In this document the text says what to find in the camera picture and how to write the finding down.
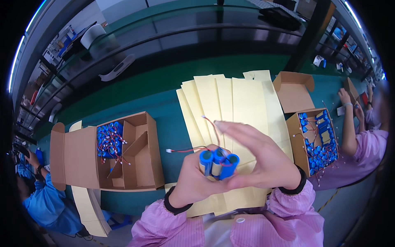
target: blue battery pile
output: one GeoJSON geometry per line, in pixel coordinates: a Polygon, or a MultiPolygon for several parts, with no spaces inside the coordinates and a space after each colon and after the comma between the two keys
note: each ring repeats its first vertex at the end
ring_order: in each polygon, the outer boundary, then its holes
{"type": "Polygon", "coordinates": [[[200,153],[200,170],[204,176],[213,176],[218,180],[233,175],[240,159],[235,154],[227,154],[222,148],[214,151],[206,150],[200,153]]]}
{"type": "MultiPolygon", "coordinates": [[[[338,159],[335,135],[327,110],[323,110],[314,118],[322,146],[314,146],[314,143],[309,143],[309,140],[305,139],[310,175],[314,175],[319,169],[325,168],[338,159]]],[[[299,113],[299,119],[302,132],[306,133],[309,130],[307,129],[307,125],[309,124],[307,114],[299,113]]]]}
{"type": "Polygon", "coordinates": [[[117,158],[122,154],[123,126],[119,122],[98,127],[97,154],[102,158],[117,158]]]}

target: open cardboard box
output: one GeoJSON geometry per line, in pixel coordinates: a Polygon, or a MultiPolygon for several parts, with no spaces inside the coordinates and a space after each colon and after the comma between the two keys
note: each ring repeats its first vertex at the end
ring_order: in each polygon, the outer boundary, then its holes
{"type": "MultiPolygon", "coordinates": [[[[314,121],[318,113],[325,110],[326,108],[315,108],[313,101],[307,90],[312,92],[314,90],[314,79],[311,75],[281,71],[276,79],[273,81],[274,89],[277,91],[278,99],[280,100],[284,113],[294,113],[287,121],[288,133],[291,139],[292,153],[294,163],[304,170],[307,177],[310,177],[310,167],[308,164],[307,150],[305,141],[302,138],[304,136],[313,142],[314,146],[322,146],[322,142],[319,136],[315,138],[314,131],[309,130],[303,133],[301,130],[301,124],[298,113],[305,112],[307,119],[314,121]]],[[[333,122],[329,115],[330,124],[333,129],[333,122]]]]}
{"type": "Polygon", "coordinates": [[[156,190],[165,184],[156,122],[146,111],[69,133],[64,133],[64,124],[57,123],[50,144],[51,178],[58,190],[65,190],[68,184],[137,192],[156,190]],[[124,126],[123,139],[128,143],[122,145],[122,156],[130,165],[109,158],[102,163],[97,155],[97,127],[115,121],[124,126]]]}

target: elastic cuff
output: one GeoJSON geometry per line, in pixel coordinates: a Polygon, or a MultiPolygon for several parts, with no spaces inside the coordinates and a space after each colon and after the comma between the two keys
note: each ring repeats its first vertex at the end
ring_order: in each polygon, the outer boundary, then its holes
{"type": "Polygon", "coordinates": [[[173,213],[174,215],[177,215],[179,213],[183,213],[186,210],[188,210],[190,207],[192,207],[193,203],[188,204],[185,207],[181,207],[181,208],[176,208],[176,207],[173,207],[172,205],[170,205],[169,195],[173,192],[174,188],[175,188],[175,186],[171,187],[170,190],[166,193],[164,204],[165,204],[165,208],[169,212],[173,213]]]}
{"type": "Polygon", "coordinates": [[[283,192],[284,194],[287,194],[289,196],[293,196],[293,195],[299,194],[303,190],[303,187],[306,184],[306,180],[307,180],[306,173],[302,170],[302,168],[300,168],[298,166],[297,166],[297,168],[298,168],[298,170],[300,172],[300,177],[301,177],[299,186],[296,189],[294,189],[294,190],[287,190],[284,187],[279,187],[279,190],[281,192],[283,192]]]}

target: worker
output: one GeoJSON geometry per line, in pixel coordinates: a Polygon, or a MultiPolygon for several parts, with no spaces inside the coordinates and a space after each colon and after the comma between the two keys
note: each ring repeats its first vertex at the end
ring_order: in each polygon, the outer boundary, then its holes
{"type": "Polygon", "coordinates": [[[28,186],[26,180],[17,176],[17,184],[22,204],[31,218],[40,226],[64,234],[77,234],[89,237],[88,231],[81,224],[77,209],[66,198],[64,191],[57,190],[51,181],[51,174],[40,165],[37,156],[29,150],[30,158],[24,157],[33,167],[35,174],[45,178],[36,180],[35,188],[28,186]]]}
{"type": "Polygon", "coordinates": [[[375,117],[381,123],[378,130],[360,129],[359,134],[355,134],[353,110],[359,125],[364,126],[363,110],[358,102],[357,107],[352,105],[344,88],[338,95],[345,110],[339,159],[308,178],[314,190],[339,188],[365,178],[378,167],[386,151],[390,119],[388,81],[381,80],[377,84],[373,98],[375,117]]]}
{"type": "Polygon", "coordinates": [[[252,173],[211,181],[200,172],[199,153],[186,156],[177,185],[146,208],[132,227],[129,246],[323,246],[324,219],[312,207],[315,192],[304,171],[257,129],[241,123],[215,124],[255,155],[252,173]],[[193,203],[248,186],[274,188],[269,204],[217,217],[186,217],[193,203]]]}
{"type": "Polygon", "coordinates": [[[378,130],[380,129],[381,123],[380,120],[377,119],[376,115],[374,114],[373,111],[373,89],[372,85],[368,85],[368,105],[367,105],[367,110],[366,110],[366,115],[365,115],[365,124],[358,124],[357,127],[355,128],[355,134],[359,134],[359,132],[365,131],[365,130],[378,130]]]}

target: hand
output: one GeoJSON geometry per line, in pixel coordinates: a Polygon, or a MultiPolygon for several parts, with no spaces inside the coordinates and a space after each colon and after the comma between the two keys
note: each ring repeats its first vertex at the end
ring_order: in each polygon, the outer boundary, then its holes
{"type": "Polygon", "coordinates": [[[357,119],[359,121],[359,124],[365,123],[365,114],[363,113],[362,107],[358,101],[355,103],[354,111],[355,116],[357,116],[357,119]]]}
{"type": "MultiPolygon", "coordinates": [[[[212,144],[207,148],[215,150],[217,147],[212,144]]],[[[184,158],[177,185],[169,196],[169,203],[175,208],[181,208],[190,203],[204,200],[212,194],[229,190],[227,186],[229,179],[211,181],[202,174],[199,168],[199,155],[202,151],[187,155],[184,158]]]]}
{"type": "Polygon", "coordinates": [[[30,158],[25,156],[25,159],[31,164],[34,168],[38,168],[40,166],[40,162],[38,162],[37,156],[35,153],[32,153],[30,150],[28,150],[30,154],[30,158]]]}
{"type": "Polygon", "coordinates": [[[228,182],[229,189],[254,186],[293,190],[299,186],[301,175],[298,168],[270,137],[246,124],[215,121],[215,125],[221,132],[248,148],[256,157],[252,173],[231,177],[228,182]]]}
{"type": "Polygon", "coordinates": [[[373,97],[372,84],[368,84],[368,96],[369,98],[373,97]]]}
{"type": "Polygon", "coordinates": [[[337,95],[339,95],[342,104],[351,103],[350,96],[348,95],[348,92],[344,88],[339,89],[337,95]]]}

